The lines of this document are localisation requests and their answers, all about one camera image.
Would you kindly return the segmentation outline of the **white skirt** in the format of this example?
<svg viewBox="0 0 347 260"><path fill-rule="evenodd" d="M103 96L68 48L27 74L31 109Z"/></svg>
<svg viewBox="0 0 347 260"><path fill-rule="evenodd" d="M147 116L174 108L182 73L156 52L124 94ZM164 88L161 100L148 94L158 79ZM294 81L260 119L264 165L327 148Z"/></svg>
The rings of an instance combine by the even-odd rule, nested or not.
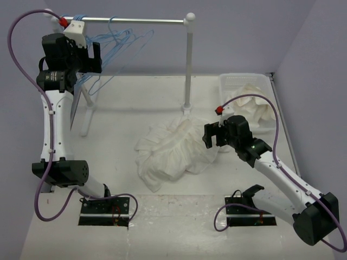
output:
<svg viewBox="0 0 347 260"><path fill-rule="evenodd" d="M140 179L153 193L164 183L176 182L181 176L200 174L211 165L218 154L230 148L213 146L207 149L202 140L208 120L182 116L152 125L146 136L139 139L134 150Z"/></svg>

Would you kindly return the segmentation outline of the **blue wire hanger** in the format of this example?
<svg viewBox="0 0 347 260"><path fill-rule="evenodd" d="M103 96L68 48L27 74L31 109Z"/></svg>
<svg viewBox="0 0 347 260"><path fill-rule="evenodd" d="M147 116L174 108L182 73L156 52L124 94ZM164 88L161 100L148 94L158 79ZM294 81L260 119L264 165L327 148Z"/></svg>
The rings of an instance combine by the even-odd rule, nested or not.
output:
<svg viewBox="0 0 347 260"><path fill-rule="evenodd" d="M112 64L114 64L116 61L120 61L121 62L121 65L119 65L119 67L116 69L116 71L118 71L123 65L125 65L127 62L128 62L128 60L129 59L131 59L132 57L133 57L133 55L140 49L140 48L144 48L147 44L148 44L148 42L153 38L153 36L154 36L154 34L155 34L155 31L153 30L153 29L151 29L151 30L148 30L147 32L145 32L144 34L142 34L142 35L138 35L138 34L136 34L134 31L133 31L133 33L137 36L137 37L139 37L140 36L140 38L139 39L137 39L137 41L134 43L134 44L132 44L128 49L126 49L121 55L119 55L111 64L109 64L108 66L107 66L107 68L110 68L111 67L111 65Z"/></svg>

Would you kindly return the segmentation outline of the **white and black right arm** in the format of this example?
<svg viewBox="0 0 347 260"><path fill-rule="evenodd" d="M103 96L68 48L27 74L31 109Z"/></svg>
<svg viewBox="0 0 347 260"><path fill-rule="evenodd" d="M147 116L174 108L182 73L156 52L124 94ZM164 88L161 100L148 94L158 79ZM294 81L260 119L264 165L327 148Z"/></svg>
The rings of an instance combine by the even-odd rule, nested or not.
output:
<svg viewBox="0 0 347 260"><path fill-rule="evenodd" d="M260 185L243 193L242 207L246 212L266 211L292 225L298 237L308 245L315 245L340 228L338 199L315 189L286 165L272 148L253 137L245 117L231 116L224 123L210 123L204 127L202 140L212 148L212 137L217 146L232 147L238 157L266 176L281 192L273 195Z"/></svg>

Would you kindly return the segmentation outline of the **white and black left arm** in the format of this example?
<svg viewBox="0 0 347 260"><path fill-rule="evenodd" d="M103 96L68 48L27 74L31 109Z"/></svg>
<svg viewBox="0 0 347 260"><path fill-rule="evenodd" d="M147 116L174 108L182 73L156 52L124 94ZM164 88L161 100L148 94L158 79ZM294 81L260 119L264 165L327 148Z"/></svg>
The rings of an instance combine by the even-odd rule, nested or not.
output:
<svg viewBox="0 0 347 260"><path fill-rule="evenodd" d="M78 188L94 198L93 206L108 212L113 200L107 185L89 174L88 163L76 160L71 148L71 118L77 73L101 73L100 44L93 43L93 58L88 49L62 33L43 36L44 58L39 62L36 83L43 91L44 143L40 162L32 164L34 175L60 188Z"/></svg>

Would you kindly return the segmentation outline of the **bundle of blue hangers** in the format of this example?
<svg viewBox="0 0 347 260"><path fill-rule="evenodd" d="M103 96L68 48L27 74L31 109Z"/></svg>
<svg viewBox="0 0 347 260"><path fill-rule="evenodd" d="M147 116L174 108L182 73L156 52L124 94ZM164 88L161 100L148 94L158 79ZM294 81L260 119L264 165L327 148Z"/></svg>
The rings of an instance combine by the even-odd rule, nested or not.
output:
<svg viewBox="0 0 347 260"><path fill-rule="evenodd" d="M105 70L109 64L111 64L119 55L121 55L126 49L128 49L132 44L134 44L137 37L132 28L128 28L122 31L112 30L111 29L111 19L116 18L116 16L111 17L108 20L107 27L108 32L105 34L99 34L92 37L89 37L86 33L84 33L86 48L87 50L92 46L93 42L100 43L101 46L101 55L102 55L102 69ZM92 84L91 88L88 91L90 96L96 94L103 86L108 84L115 76L119 75L123 69L129 65L132 60L138 55L141 51L140 48L132 58L128 60L128 62L123 65L118 71L114 73L114 75L107 80L105 83L101 83L101 76L98 76L98 79Z"/></svg>

